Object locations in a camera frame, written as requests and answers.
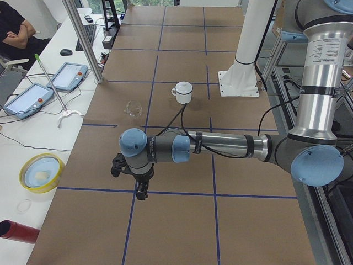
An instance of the cardboard table surface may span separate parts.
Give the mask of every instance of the cardboard table surface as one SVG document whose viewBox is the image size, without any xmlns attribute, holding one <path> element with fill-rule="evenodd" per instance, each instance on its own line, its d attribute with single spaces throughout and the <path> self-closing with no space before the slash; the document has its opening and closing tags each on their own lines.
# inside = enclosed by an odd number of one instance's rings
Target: cardboard table surface
<svg viewBox="0 0 353 265">
<path fill-rule="evenodd" d="M 144 202 L 132 176 L 110 174 L 123 131 L 156 134 L 178 112 L 170 90 L 180 81 L 194 88 L 188 129 L 256 134 L 266 92 L 221 98 L 217 79 L 243 21 L 239 8 L 127 11 L 28 264 L 315 264 L 292 179 L 272 164 L 209 154 L 157 163 Z M 124 112 L 131 100 L 140 118 Z M 277 134 L 271 113 L 263 133 Z"/>
</svg>

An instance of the computer mouse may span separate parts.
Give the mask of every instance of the computer mouse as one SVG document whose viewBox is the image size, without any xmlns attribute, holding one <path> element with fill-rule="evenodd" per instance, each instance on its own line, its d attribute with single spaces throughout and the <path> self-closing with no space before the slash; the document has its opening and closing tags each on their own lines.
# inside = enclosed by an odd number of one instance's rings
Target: computer mouse
<svg viewBox="0 0 353 265">
<path fill-rule="evenodd" d="M 61 55 L 61 56 L 72 55 L 72 50 L 70 50 L 70 49 L 62 49 L 62 50 L 60 51 L 60 55 Z"/>
</svg>

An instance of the robotic arm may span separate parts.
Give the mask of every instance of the robotic arm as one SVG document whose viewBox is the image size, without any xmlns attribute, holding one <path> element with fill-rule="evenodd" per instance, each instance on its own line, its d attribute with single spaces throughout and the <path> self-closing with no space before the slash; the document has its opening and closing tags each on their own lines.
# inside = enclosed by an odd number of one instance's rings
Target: robotic arm
<svg viewBox="0 0 353 265">
<path fill-rule="evenodd" d="M 173 128 L 159 136 L 147 136 L 139 129 L 129 129 L 120 136 L 121 153 L 113 160 L 112 175 L 133 175 L 138 181 L 137 199 L 145 200 L 155 163 L 186 162 L 190 152 L 216 151 L 273 163 L 309 186 L 335 180 L 344 168 L 344 159 L 335 148 L 337 139 L 331 127 L 345 49 L 353 33 L 350 2 L 286 1 L 284 30 L 293 36 L 303 32 L 309 41 L 296 126 L 287 135 L 253 137 Z"/>
</svg>

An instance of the window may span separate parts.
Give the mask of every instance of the window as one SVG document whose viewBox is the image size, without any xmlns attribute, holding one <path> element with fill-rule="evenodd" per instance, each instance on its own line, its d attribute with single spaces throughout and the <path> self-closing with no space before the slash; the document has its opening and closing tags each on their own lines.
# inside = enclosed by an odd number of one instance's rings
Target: window
<svg viewBox="0 0 353 265">
<path fill-rule="evenodd" d="M 101 9 L 102 0 L 88 0 L 89 7 L 91 7 L 93 14 L 102 14 Z M 130 0 L 136 6 L 173 6 L 174 0 Z M 122 0 L 114 0 L 115 8 L 124 12 L 124 5 Z"/>
</svg>

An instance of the metal rod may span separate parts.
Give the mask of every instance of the metal rod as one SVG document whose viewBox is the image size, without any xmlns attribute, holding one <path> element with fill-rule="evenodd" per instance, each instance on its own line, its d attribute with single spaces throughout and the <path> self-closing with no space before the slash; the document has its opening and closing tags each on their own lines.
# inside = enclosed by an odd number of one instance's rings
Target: metal rod
<svg viewBox="0 0 353 265">
<path fill-rule="evenodd" d="M 75 2 L 74 0 L 62 0 L 62 3 L 64 4 L 67 10 L 67 14 L 72 22 L 73 28 L 75 29 L 79 42 L 82 45 L 83 51 L 86 55 L 86 58 L 95 76 L 95 79 L 97 80 L 97 83 L 100 84 L 103 81 L 103 75 L 101 74 L 101 70 L 94 56 L 92 46 L 89 43 L 87 34 L 85 33 L 81 17 L 78 14 Z"/>
<path fill-rule="evenodd" d="M 189 135 L 196 139 L 195 131 L 188 131 Z M 202 132 L 202 144 L 225 155 L 243 157 L 248 150 L 248 141 L 244 135 L 220 134 L 216 132 Z M 268 139 L 265 135 L 254 136 L 254 151 L 252 157 L 261 161 L 266 159 L 268 154 Z M 195 143 L 190 142 L 190 149 L 195 148 Z M 201 148 L 202 152 L 209 152 L 206 148 Z"/>
<path fill-rule="evenodd" d="M 57 90 L 56 90 L 56 88 L 55 88 L 53 82 L 51 81 L 51 79 L 50 79 L 48 73 L 46 72 L 46 70 L 45 70 L 45 68 L 44 68 L 44 66 L 43 66 L 43 64 L 42 64 L 42 62 L 40 61 L 38 54 L 35 55 L 35 58 L 37 59 L 37 62 L 39 63 L 40 67 L 42 68 L 42 70 L 43 70 L 43 72 L 44 72 L 46 78 L 48 79 L 49 84 L 51 85 L 51 88 L 53 89 L 53 91 L 54 91 L 54 93 L 55 93 L 57 99 L 59 100 L 60 104 L 62 105 L 63 110 L 67 112 L 67 108 L 66 108 L 65 104 L 64 104 L 64 102 L 62 101 L 62 99 L 61 99 L 59 93 L 57 92 Z"/>
</svg>

